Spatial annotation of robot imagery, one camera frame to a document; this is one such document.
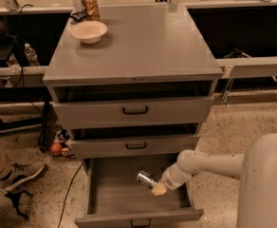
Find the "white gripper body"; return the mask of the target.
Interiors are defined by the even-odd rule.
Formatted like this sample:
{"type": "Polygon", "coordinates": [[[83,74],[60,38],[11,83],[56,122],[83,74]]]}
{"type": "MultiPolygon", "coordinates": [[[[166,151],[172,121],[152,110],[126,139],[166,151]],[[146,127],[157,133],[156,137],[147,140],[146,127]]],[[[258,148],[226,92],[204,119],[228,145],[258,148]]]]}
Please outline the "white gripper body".
{"type": "Polygon", "coordinates": [[[193,168],[190,165],[174,163],[162,174],[161,179],[170,190],[176,190],[192,178],[193,168]]]}

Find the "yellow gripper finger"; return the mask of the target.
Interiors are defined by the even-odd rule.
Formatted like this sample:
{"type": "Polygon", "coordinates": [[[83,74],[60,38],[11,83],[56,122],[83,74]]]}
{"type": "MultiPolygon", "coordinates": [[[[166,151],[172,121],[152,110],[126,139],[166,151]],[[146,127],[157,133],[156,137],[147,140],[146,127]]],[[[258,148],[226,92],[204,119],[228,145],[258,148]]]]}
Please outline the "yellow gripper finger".
{"type": "Polygon", "coordinates": [[[163,180],[160,180],[152,189],[155,197],[162,196],[167,192],[168,188],[163,180]]]}

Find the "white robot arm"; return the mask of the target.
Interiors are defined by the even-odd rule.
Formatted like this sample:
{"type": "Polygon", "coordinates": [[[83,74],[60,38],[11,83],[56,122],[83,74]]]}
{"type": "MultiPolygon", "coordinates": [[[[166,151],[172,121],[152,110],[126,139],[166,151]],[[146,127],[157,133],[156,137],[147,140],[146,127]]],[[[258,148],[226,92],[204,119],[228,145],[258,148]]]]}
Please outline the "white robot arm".
{"type": "Polygon", "coordinates": [[[184,150],[152,193],[175,190],[201,172],[240,180],[236,228],[277,228],[277,133],[259,138],[243,154],[184,150]]]}

